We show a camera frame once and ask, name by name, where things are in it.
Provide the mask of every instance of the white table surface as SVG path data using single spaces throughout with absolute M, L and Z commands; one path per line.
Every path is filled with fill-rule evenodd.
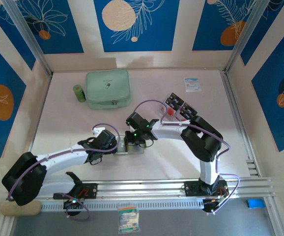
M 109 110 L 92 110 L 86 102 L 77 101 L 72 87 L 81 84 L 84 88 L 87 73 L 54 73 L 32 148 L 34 155 L 69 148 L 92 137 L 92 126 L 101 122 L 116 126 L 120 134 L 124 134 L 128 130 L 125 120 L 140 102 L 147 99 L 164 101 L 168 94 L 174 92 L 193 106 L 198 115 L 216 128 L 232 146 L 221 157 L 220 173 L 250 176 L 247 154 L 236 130 L 218 70 L 129 70 L 132 103 L 128 107 Z M 199 78 L 202 91 L 186 92 L 183 81 L 186 77 Z M 138 113 L 147 120 L 159 118 L 156 112 L 159 107 L 157 103 L 145 103 L 139 107 Z M 198 178 L 199 170 L 199 160 L 182 141 L 158 140 L 144 154 L 104 155 L 102 163 L 96 166 L 86 163 L 58 173 L 73 171 L 82 180 L 125 180 Z

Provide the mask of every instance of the gray floor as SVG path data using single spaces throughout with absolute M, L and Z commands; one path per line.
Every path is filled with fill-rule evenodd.
M 77 217 L 84 217 L 85 212 Z M 118 236 L 116 211 L 94 211 L 88 222 L 75 222 L 63 212 L 44 212 L 16 220 L 12 236 Z M 246 200 L 231 199 L 215 216 L 203 210 L 140 211 L 137 236 L 271 236 L 266 209 L 248 209 Z

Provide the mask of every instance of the blue sponge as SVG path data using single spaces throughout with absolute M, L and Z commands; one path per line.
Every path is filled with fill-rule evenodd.
M 251 209 L 254 208 L 265 208 L 263 199 L 249 199 L 247 200 L 248 207 Z

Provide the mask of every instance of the green cylinder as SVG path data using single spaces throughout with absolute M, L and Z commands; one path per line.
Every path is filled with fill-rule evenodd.
M 79 102 L 85 102 L 85 94 L 83 92 L 81 85 L 74 85 L 73 91 L 74 91 Z

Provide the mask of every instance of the mint green pouch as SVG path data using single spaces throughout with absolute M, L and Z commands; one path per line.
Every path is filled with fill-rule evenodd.
M 128 71 L 118 69 L 89 72 L 86 75 L 85 96 L 92 109 L 128 106 L 131 103 Z

